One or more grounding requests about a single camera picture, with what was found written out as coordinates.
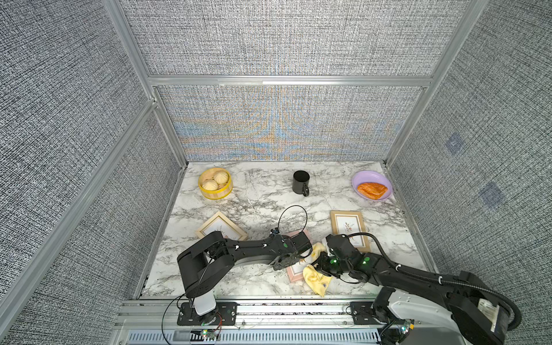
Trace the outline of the pink picture frame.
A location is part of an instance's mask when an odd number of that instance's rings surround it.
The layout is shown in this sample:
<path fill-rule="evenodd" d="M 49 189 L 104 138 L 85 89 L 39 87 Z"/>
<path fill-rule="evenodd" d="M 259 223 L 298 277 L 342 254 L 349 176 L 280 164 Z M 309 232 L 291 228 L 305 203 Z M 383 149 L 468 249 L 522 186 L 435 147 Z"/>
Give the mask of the pink picture frame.
<path fill-rule="evenodd" d="M 303 270 L 308 263 L 312 262 L 310 259 L 312 249 L 304 251 L 300 254 L 300 260 L 290 267 L 286 268 L 288 278 L 291 283 L 303 280 Z"/>

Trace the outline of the yellow microfibre cloth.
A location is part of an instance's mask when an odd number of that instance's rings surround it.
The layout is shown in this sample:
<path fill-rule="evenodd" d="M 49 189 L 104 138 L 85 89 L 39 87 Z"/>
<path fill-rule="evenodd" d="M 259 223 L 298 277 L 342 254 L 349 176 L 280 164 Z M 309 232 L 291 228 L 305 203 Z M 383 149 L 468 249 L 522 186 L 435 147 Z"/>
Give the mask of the yellow microfibre cloth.
<path fill-rule="evenodd" d="M 325 252 L 327 252 L 326 246 L 322 242 L 317 242 L 313 245 L 313 249 L 306 259 L 303 259 L 303 263 L 306 265 L 303 268 L 303 279 L 309 288 L 322 298 L 326 295 L 331 276 L 319 273 L 314 267 L 314 262 Z"/>

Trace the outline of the wooden picture frame deer print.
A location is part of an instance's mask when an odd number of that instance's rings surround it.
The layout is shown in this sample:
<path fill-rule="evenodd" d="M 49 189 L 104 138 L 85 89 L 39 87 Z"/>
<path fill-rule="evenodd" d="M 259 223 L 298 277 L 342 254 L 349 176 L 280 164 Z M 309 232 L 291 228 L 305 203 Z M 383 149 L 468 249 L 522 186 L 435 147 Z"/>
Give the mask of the wooden picture frame deer print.
<path fill-rule="evenodd" d="M 330 211 L 332 234 L 352 235 L 356 233 L 368 233 L 359 211 Z M 365 235 L 349 238 L 349 242 L 360 252 L 371 252 L 369 238 Z"/>

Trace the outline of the light wood picture frame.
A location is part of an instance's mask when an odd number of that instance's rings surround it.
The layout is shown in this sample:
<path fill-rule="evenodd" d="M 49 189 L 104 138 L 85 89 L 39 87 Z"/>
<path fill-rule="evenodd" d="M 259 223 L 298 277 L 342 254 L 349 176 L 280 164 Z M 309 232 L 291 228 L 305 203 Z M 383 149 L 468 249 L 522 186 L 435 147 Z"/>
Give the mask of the light wood picture frame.
<path fill-rule="evenodd" d="M 220 231 L 225 239 L 244 241 L 248 234 L 239 228 L 233 221 L 220 211 L 216 212 L 210 219 L 204 222 L 195 232 L 197 237 L 202 239 L 212 232 Z"/>

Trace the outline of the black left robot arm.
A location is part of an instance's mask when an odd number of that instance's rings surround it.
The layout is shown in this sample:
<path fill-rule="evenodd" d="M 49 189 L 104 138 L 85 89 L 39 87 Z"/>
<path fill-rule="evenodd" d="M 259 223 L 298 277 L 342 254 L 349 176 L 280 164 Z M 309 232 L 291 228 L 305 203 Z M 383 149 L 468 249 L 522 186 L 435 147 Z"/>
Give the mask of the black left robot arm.
<path fill-rule="evenodd" d="M 228 239 L 220 231 L 205 235 L 177 256 L 178 268 L 185 290 L 198 316 L 217 309 L 214 288 L 234 267 L 267 265 L 273 270 L 284 270 L 312 253 L 308 236 L 280 234 L 274 229 L 262 240 L 237 241 Z"/>

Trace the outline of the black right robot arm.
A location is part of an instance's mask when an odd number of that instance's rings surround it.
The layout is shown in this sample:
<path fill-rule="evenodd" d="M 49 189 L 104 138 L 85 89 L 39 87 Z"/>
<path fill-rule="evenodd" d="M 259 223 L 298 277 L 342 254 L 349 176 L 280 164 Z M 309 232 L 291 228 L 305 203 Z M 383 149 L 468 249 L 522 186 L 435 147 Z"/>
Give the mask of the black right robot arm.
<path fill-rule="evenodd" d="M 371 314 L 382 323 L 412 319 L 456 331 L 470 344 L 504 344 L 507 333 L 523 320 L 513 301 L 474 274 L 442 275 L 403 266 L 383 250 L 359 251 L 350 239 L 327 236 L 327 249 L 313 267 L 325 276 L 347 274 L 353 283 L 379 286 Z"/>

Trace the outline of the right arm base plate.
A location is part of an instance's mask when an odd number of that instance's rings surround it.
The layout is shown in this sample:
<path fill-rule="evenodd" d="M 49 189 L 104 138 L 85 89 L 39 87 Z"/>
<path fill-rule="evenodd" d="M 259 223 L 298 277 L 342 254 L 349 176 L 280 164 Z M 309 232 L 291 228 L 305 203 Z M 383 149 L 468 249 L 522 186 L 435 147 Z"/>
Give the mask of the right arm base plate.
<path fill-rule="evenodd" d="M 355 326 L 383 325 L 375 317 L 372 309 L 372 301 L 354 301 L 349 304 L 348 313 L 352 317 Z"/>

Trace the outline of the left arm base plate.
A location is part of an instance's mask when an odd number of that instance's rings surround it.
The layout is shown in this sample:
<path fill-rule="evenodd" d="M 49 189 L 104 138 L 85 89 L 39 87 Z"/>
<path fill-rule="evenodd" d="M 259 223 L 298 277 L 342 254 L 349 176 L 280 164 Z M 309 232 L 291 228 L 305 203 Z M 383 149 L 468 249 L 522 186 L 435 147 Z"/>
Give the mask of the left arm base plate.
<path fill-rule="evenodd" d="M 237 317 L 237 303 L 216 303 L 216 308 L 203 316 L 189 304 L 183 303 L 178 314 L 178 326 L 234 326 Z"/>

